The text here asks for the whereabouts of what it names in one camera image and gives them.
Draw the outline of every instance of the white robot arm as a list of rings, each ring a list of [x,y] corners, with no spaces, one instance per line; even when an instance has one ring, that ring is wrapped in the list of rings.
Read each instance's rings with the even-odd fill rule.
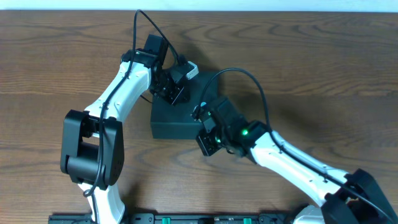
[[[98,146],[84,142],[83,138],[99,137],[104,101],[116,90],[103,115],[103,177],[100,177],[92,196],[87,197],[93,211],[91,219],[96,223],[120,223],[123,218],[125,207],[117,185],[124,162],[122,126],[139,96],[149,89],[171,105],[189,100],[189,92],[184,91],[183,87],[184,80],[190,80],[198,74],[198,68],[192,62],[185,62],[170,70],[162,70],[166,51],[164,39],[150,35],[146,47],[134,52],[133,62],[130,61],[130,50],[122,56],[116,77],[93,104],[86,107],[84,112],[71,110],[65,117],[61,170],[86,191],[93,187],[98,173],[99,150]]]
[[[302,210],[294,224],[390,223],[398,220],[368,173],[359,169],[349,174],[316,160],[285,141],[269,125],[260,121],[247,122],[227,97],[202,103],[192,116],[203,124],[197,143],[204,156],[211,156],[225,147],[230,153],[247,157],[280,174],[319,206]]]

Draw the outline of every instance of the green terminal block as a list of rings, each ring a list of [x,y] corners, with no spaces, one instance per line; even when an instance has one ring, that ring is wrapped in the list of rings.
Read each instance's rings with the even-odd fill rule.
[[[171,218],[162,218],[162,224],[170,224],[171,221],[172,221]]]
[[[243,224],[251,224],[251,218],[243,218]]]

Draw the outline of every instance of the wood grain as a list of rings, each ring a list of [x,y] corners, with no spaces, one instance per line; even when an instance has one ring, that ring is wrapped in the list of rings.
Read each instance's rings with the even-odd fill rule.
[[[255,74],[276,130],[332,166],[367,170],[398,210],[397,14],[148,14],[200,70]],[[131,45],[132,18],[127,11],[0,12],[0,223],[89,210],[60,172],[63,118],[113,79]],[[140,18],[138,46],[148,34],[155,29]],[[248,78],[226,74],[220,88],[249,119],[262,119]],[[256,213],[310,202],[245,159],[205,158],[195,141],[152,139],[149,120],[150,105],[139,100],[124,125],[119,186],[131,210]]]

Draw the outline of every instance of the black cable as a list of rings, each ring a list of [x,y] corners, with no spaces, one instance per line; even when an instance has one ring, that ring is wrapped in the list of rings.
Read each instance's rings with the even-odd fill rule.
[[[152,21],[152,19],[149,18],[149,16],[147,16],[147,14],[145,14],[142,10],[137,10],[135,15],[134,15],[134,23],[133,23],[133,38],[132,38],[132,54],[131,54],[131,58],[130,58],[130,64],[127,68],[127,71],[125,72],[123,78],[120,80],[120,82],[114,87],[114,89],[112,90],[112,92],[108,95],[108,97],[105,99],[104,103],[102,104],[102,108],[101,108],[101,114],[99,116],[99,148],[98,148],[98,168],[97,168],[97,174],[94,180],[93,185],[91,186],[91,189],[89,190],[85,190],[83,192],[83,196],[84,197],[89,197],[92,196],[93,201],[95,201],[95,196],[94,196],[94,190],[95,188],[98,186],[100,178],[101,178],[101,173],[102,173],[102,166],[103,166],[103,151],[104,151],[104,127],[103,127],[103,123],[104,123],[104,114],[105,111],[108,109],[108,104],[111,101],[111,98],[113,97],[113,95],[117,92],[117,90],[120,88],[120,86],[124,83],[124,81],[127,79],[127,77],[129,76],[130,72],[131,72],[131,68],[132,68],[132,64],[134,63],[134,57],[136,55],[136,40],[137,40],[137,16],[138,13],[141,13],[142,15],[144,15],[148,21],[157,29],[157,31],[161,34],[161,36],[164,38],[164,40],[169,44],[170,50],[173,53],[174,59],[175,61],[178,62],[178,53],[175,51],[173,45],[169,42],[169,40],[167,40],[166,36],[162,33],[162,31],[157,27],[157,25]],[[95,212],[95,216],[97,216],[97,212],[96,212],[96,204],[93,202],[93,210]]]
[[[142,99],[144,99],[146,102],[148,102],[148,103],[152,103],[151,101],[149,101],[146,97],[144,97],[144,96],[142,96],[142,95],[140,95],[139,97],[141,97]]]
[[[286,153],[288,156],[290,156],[292,159],[296,160],[298,163],[300,163],[301,165],[309,168],[310,170],[316,172],[317,174],[319,174],[320,176],[324,177],[326,180],[329,180],[331,182],[333,182],[334,184],[336,184],[337,186],[341,187],[343,190],[345,190],[346,192],[348,192],[349,194],[361,199],[363,202],[367,203],[368,205],[370,205],[371,207],[373,207],[374,209],[376,209],[377,211],[379,211],[383,216],[385,216],[392,224],[394,224],[394,220],[385,212],[383,211],[381,208],[379,208],[377,205],[373,204],[371,201],[369,201],[368,199],[364,198],[362,195],[360,195],[359,193],[355,192],[353,189],[345,186],[345,184],[341,183],[339,180],[336,180],[334,177],[328,175],[327,173],[322,172],[321,170],[316,169],[315,167],[312,167],[311,165],[307,164],[306,162],[302,161],[301,159],[299,159],[298,157],[296,157],[295,155],[293,155],[292,153],[290,153],[288,150],[285,149],[285,147],[283,145],[280,145],[277,140],[275,139],[274,133],[272,132],[272,128],[271,128],[271,124],[269,122],[269,113],[268,113],[268,106],[267,106],[267,100],[266,100],[266,96],[264,94],[264,91],[260,85],[260,83],[257,81],[257,79],[254,77],[254,75],[252,75],[251,73],[249,73],[246,70],[243,70],[241,68],[226,68],[224,70],[221,70],[220,72],[218,72],[217,74],[215,74],[206,84],[206,86],[204,87],[201,96],[200,96],[200,100],[199,100],[199,112],[200,112],[200,105],[203,102],[203,97],[206,93],[206,90],[208,89],[208,87],[210,86],[211,82],[218,77],[219,75],[221,75],[224,72],[228,72],[228,71],[237,71],[237,72],[242,72],[244,74],[246,74],[247,76],[249,76],[254,83],[257,85],[260,94],[261,94],[261,99],[262,99],[262,103],[264,105],[264,113],[266,116],[266,125],[268,128],[268,131],[270,133],[271,139],[273,140],[273,142],[275,143],[275,145],[284,153]]]
[[[95,195],[93,194],[92,196],[91,196],[91,202],[93,203],[93,212],[94,212],[94,218],[95,218],[95,222],[94,223],[99,223],[99,221],[98,221],[98,217],[99,217],[99,214],[98,214],[98,211],[97,211],[97,204],[96,204],[96,200],[95,200]]]
[[[226,69],[223,69],[223,70],[219,71],[217,74],[213,75],[213,77],[206,83],[206,86],[204,87],[204,89],[203,89],[203,91],[202,91],[202,93],[201,93],[201,95],[200,95],[199,104],[198,104],[199,112],[200,112],[200,109],[201,109],[201,108],[200,108],[200,105],[201,105],[201,103],[203,102],[203,98],[205,97],[205,93],[206,93],[207,89],[209,88],[211,82],[212,82],[215,78],[217,78],[219,75],[221,75],[222,73],[224,73],[224,72],[229,72],[229,71],[242,72],[242,73],[246,74],[248,77],[250,77],[250,78],[254,81],[254,83],[257,85],[257,88],[259,89],[260,94],[261,94],[261,100],[262,100],[262,104],[264,105],[264,112],[265,112],[265,114],[266,114],[266,123],[267,123],[267,125],[268,125],[268,124],[269,124],[268,107],[267,107],[267,100],[266,100],[266,96],[265,96],[265,94],[264,94],[264,91],[262,90],[262,87],[261,87],[260,83],[256,80],[256,78],[254,77],[254,75],[250,74],[250,73],[249,73],[248,71],[246,71],[246,70],[243,70],[242,68],[226,68]]]

